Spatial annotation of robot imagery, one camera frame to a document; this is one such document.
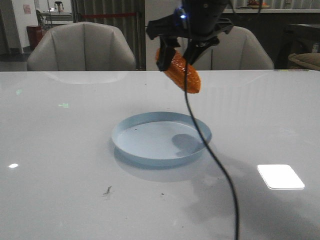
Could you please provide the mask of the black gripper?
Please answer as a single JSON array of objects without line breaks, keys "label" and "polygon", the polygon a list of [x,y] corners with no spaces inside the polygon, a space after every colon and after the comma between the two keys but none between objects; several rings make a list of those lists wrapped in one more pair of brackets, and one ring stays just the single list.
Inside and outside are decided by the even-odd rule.
[{"label": "black gripper", "polygon": [[193,65],[208,49],[220,43],[220,33],[228,34],[234,24],[221,15],[228,5],[227,0],[183,0],[173,14],[148,22],[146,33],[153,40],[160,39],[156,65],[166,71],[180,47],[177,38],[190,38],[183,57]]}]

